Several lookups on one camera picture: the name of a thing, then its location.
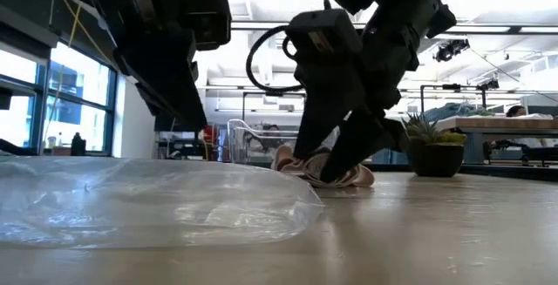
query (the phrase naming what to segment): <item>plastic bag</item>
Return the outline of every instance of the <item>plastic bag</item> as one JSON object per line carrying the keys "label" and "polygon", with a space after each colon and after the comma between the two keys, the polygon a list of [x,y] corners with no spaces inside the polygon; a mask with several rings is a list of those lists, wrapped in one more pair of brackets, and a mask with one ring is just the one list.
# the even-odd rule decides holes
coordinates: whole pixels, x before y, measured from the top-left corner
{"label": "plastic bag", "polygon": [[0,242],[143,248],[280,241],[322,212],[303,180],[232,164],[0,158]]}

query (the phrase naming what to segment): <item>table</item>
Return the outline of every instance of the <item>table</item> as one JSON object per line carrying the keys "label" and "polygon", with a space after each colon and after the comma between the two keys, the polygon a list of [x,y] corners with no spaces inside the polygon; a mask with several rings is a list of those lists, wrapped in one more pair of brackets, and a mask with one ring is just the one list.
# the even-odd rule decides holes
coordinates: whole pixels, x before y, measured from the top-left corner
{"label": "table", "polygon": [[436,126],[441,131],[459,130],[467,135],[466,164],[485,163],[485,141],[558,136],[558,120],[553,119],[452,118],[440,120]]}
{"label": "table", "polygon": [[558,187],[379,173],[325,190],[286,241],[228,247],[0,251],[2,284],[555,284]]}

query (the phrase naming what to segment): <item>black cable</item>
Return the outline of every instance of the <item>black cable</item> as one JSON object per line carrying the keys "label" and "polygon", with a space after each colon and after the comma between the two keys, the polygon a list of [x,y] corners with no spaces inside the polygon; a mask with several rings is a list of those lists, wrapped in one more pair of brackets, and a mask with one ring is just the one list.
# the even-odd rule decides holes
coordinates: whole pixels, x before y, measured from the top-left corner
{"label": "black cable", "polygon": [[331,10],[331,2],[330,0],[323,0],[323,8],[325,10]]}
{"label": "black cable", "polygon": [[10,153],[17,156],[36,156],[37,152],[34,152],[32,149],[22,148],[20,146],[16,146],[11,142],[0,139],[0,151],[4,151],[6,153]]}
{"label": "black cable", "polygon": [[285,56],[286,56],[287,58],[290,58],[290,59],[292,59],[292,60],[295,60],[295,56],[294,56],[293,54],[290,54],[290,53],[289,53],[289,48],[288,48],[288,46],[289,46],[289,41],[290,41],[290,37],[289,37],[289,36],[285,37],[284,40],[282,41],[282,46],[281,46],[281,47],[282,47],[282,52],[285,53]]}
{"label": "black cable", "polygon": [[284,88],[274,88],[274,87],[269,87],[269,86],[266,86],[266,85],[262,85],[255,79],[254,73],[252,72],[252,61],[254,60],[255,52],[258,51],[260,46],[262,46],[262,44],[267,39],[269,39],[270,37],[274,36],[275,34],[277,34],[279,32],[285,31],[286,28],[287,28],[286,25],[280,25],[280,26],[277,26],[275,28],[269,29],[260,38],[258,38],[257,41],[255,41],[254,46],[252,46],[252,48],[250,49],[250,53],[248,54],[248,57],[246,58],[246,74],[248,75],[248,79],[250,79],[252,84],[254,84],[258,89],[264,90],[266,92],[276,92],[276,93],[293,92],[293,91],[298,91],[298,90],[304,89],[304,87],[302,85],[293,85],[293,86],[284,87]]}
{"label": "black cable", "polygon": [[[471,50],[473,53],[475,53],[479,58],[481,58],[481,59],[484,60],[485,62],[489,63],[492,67],[494,67],[494,68],[495,68],[496,70],[498,70],[499,72],[501,72],[501,73],[503,73],[504,75],[510,77],[512,80],[517,81],[518,83],[522,84],[522,82],[521,82],[518,78],[516,78],[516,77],[514,77],[514,76],[508,74],[507,72],[503,71],[500,67],[496,66],[496,64],[493,64],[493,63],[492,63],[491,61],[489,61],[487,58],[485,58],[484,56],[480,55],[477,51],[473,50],[472,48],[469,48],[469,50]],[[548,98],[549,100],[552,100],[552,101],[558,103],[558,99],[552,98],[552,97],[548,96],[547,94],[544,94],[544,93],[542,93],[542,92],[538,92],[538,91],[536,91],[536,90],[533,90],[533,91],[536,92],[537,94],[542,95],[542,96],[545,97],[545,98]]]}
{"label": "black cable", "polygon": [[370,19],[368,22],[366,22],[362,32],[360,32],[360,38],[364,39],[366,34],[371,30],[371,28],[372,28],[372,23],[371,22],[372,22],[372,19]]}

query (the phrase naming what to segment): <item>person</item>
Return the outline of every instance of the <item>person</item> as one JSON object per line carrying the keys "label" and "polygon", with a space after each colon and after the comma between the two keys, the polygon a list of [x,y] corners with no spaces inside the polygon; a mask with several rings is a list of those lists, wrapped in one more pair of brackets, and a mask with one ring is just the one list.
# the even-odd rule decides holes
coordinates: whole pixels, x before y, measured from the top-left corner
{"label": "person", "polygon": [[[527,109],[522,105],[512,106],[507,110],[506,117],[508,118],[516,118],[520,116],[527,115]],[[542,147],[547,146],[547,142],[545,139],[540,138],[521,138],[521,139],[512,139],[509,142],[514,143],[516,145],[522,145],[529,148],[534,147]]]}
{"label": "person", "polygon": [[521,105],[512,106],[507,110],[506,117],[518,117],[527,115],[527,109]]}

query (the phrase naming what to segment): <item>plant pot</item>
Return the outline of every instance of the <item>plant pot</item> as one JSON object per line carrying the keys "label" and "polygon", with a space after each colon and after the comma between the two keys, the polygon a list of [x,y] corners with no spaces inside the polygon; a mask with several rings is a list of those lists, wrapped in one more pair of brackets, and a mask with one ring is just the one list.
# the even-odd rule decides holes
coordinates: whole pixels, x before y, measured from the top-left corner
{"label": "plant pot", "polygon": [[459,145],[410,145],[407,158],[418,176],[452,177],[461,168],[465,148]]}

